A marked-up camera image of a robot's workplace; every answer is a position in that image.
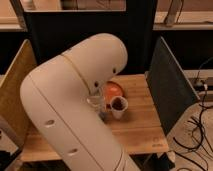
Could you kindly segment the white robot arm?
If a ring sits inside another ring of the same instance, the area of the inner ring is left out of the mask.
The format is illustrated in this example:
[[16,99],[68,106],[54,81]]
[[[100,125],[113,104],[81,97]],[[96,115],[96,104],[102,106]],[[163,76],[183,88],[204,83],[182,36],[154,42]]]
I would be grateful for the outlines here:
[[124,43],[93,35],[33,69],[23,80],[23,107],[71,171],[140,171],[88,104],[87,98],[121,72]]

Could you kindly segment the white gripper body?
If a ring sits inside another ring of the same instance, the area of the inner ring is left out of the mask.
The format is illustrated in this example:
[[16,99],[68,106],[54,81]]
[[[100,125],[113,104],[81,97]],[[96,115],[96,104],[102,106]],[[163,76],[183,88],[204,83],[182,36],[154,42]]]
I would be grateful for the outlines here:
[[102,89],[99,89],[94,94],[87,98],[87,103],[95,110],[102,121],[106,119],[106,103]]

